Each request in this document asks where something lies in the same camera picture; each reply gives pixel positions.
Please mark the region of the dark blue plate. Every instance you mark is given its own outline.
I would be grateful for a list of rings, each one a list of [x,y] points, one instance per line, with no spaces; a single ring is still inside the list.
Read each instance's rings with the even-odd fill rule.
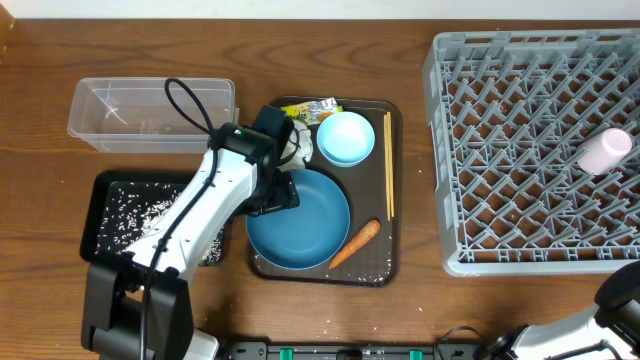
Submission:
[[[304,270],[332,258],[345,243],[350,207],[342,189],[326,175],[291,170],[300,205],[246,220],[254,250],[285,269]]]

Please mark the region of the pile of white rice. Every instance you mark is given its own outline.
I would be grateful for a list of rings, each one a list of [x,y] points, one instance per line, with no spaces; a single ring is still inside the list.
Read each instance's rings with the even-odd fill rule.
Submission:
[[[98,248],[120,253],[150,231],[185,184],[116,181],[108,188],[97,235]]]

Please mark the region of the pale pink cup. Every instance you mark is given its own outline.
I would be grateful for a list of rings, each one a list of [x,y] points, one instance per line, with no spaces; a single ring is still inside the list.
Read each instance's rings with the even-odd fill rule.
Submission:
[[[583,151],[578,166],[586,173],[603,175],[612,170],[633,148],[629,133],[609,128],[579,146]]]

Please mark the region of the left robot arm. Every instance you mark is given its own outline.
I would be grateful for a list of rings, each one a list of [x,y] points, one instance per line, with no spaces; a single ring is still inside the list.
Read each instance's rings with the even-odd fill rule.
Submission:
[[[81,345],[104,359],[213,359],[219,340],[196,329],[190,283],[236,212],[298,206],[279,170],[291,120],[226,123],[210,137],[200,168],[155,228],[121,253],[83,246],[88,261]]]

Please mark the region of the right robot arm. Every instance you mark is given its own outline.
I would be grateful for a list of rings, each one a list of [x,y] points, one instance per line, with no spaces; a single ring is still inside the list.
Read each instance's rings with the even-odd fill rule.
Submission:
[[[474,354],[476,359],[637,359],[639,263],[614,272],[594,305],[547,325],[523,325]]]

